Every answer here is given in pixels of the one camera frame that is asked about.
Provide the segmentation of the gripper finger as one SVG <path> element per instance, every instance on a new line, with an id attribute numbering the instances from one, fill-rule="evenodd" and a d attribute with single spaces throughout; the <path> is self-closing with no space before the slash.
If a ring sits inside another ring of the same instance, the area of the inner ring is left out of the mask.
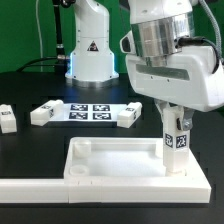
<path id="1" fill-rule="evenodd" d="M 193 127 L 194 110 L 187 107 L 179 107 L 179 115 L 177 118 L 177 128 L 181 131 L 189 131 Z"/>
<path id="2" fill-rule="evenodd" d="M 170 107 L 170 104 L 167 101 L 155 99 L 154 103 L 155 103 L 156 108 L 159 111 L 160 115 L 163 115 L 163 110 L 165 108 L 169 108 Z"/>

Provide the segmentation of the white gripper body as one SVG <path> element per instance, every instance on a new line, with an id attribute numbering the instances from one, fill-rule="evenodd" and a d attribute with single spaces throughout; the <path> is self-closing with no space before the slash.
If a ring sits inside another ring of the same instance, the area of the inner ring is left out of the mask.
<path id="1" fill-rule="evenodd" d="M 145 96 L 208 112 L 224 106 L 224 69 L 216 72 L 210 46 L 188 46 L 167 57 L 165 67 L 150 67 L 144 59 L 126 56 L 133 90 Z"/>

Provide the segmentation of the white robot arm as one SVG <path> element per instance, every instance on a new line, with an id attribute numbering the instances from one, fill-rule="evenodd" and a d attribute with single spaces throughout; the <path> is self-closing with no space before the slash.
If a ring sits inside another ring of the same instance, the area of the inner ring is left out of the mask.
<path id="1" fill-rule="evenodd" d="M 76 46 L 64 55 L 61 25 L 56 25 L 57 54 L 68 67 L 68 81 L 103 85 L 118 77 L 109 48 L 109 12 L 96 0 L 52 0 L 54 10 L 74 8 Z M 135 92 L 155 99 L 160 108 L 182 106 L 183 129 L 195 110 L 224 106 L 221 46 L 194 35 L 193 7 L 204 0 L 120 0 L 130 11 L 130 31 L 120 41 Z"/>

